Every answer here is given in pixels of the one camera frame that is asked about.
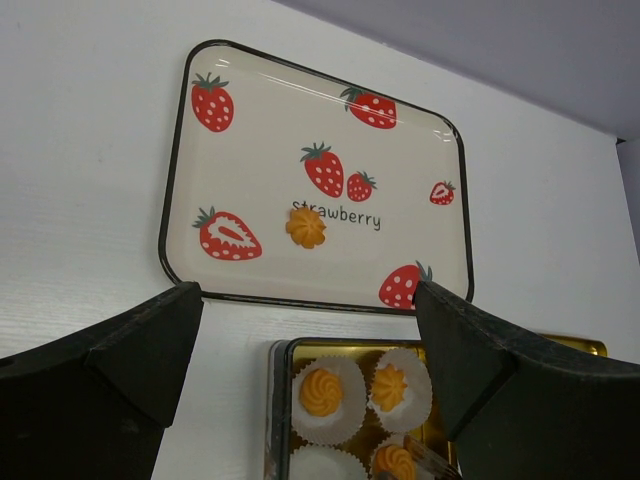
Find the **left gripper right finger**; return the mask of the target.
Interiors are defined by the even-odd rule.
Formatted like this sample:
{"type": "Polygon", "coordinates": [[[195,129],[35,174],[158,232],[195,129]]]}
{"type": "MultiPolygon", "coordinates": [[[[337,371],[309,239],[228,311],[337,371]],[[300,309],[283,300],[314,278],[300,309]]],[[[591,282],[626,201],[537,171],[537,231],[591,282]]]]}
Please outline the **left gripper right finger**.
{"type": "Polygon", "coordinates": [[[638,365],[549,340],[433,281],[414,303],[463,478],[638,478],[638,365]]]}

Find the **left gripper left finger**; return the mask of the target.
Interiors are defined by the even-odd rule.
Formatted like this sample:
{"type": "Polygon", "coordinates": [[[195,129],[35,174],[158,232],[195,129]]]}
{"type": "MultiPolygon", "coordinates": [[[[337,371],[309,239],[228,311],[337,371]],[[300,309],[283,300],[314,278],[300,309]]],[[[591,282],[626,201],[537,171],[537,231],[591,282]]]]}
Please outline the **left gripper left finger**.
{"type": "Polygon", "coordinates": [[[196,282],[1,360],[4,479],[148,479],[198,335],[196,282]]]}

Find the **orange cookie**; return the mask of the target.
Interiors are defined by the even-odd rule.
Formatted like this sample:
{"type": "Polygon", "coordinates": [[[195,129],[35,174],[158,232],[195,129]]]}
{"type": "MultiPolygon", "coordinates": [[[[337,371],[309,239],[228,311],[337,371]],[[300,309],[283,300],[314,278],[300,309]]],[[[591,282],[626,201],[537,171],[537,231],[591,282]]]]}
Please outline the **orange cookie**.
{"type": "Polygon", "coordinates": [[[292,209],[286,222],[286,233],[292,241],[305,249],[314,249],[322,245],[325,240],[326,225],[318,212],[308,207],[292,209]]]}
{"type": "Polygon", "coordinates": [[[416,479],[416,465],[411,454],[396,444],[378,448],[371,467],[374,475],[387,472],[399,480],[416,479]]]}
{"type": "Polygon", "coordinates": [[[308,414],[327,417],[338,411],[344,397],[341,379],[326,369],[311,371],[302,381],[299,401],[308,414]]]}
{"type": "Polygon", "coordinates": [[[407,388],[404,371],[387,364],[375,372],[370,391],[371,401],[380,411],[391,412],[404,401],[407,388]]]}

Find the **metal tongs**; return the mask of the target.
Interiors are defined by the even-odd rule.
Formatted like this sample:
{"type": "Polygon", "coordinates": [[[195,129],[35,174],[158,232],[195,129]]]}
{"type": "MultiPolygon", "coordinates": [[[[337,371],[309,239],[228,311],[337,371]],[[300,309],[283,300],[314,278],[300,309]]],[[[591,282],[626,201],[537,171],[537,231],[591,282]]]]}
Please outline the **metal tongs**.
{"type": "MultiPolygon", "coordinates": [[[[411,435],[404,435],[404,447],[409,451],[416,463],[431,473],[435,479],[461,479],[458,469],[451,465],[432,449],[420,443],[411,435]]],[[[376,479],[396,479],[391,474],[384,472],[377,475],[376,479]]]]}

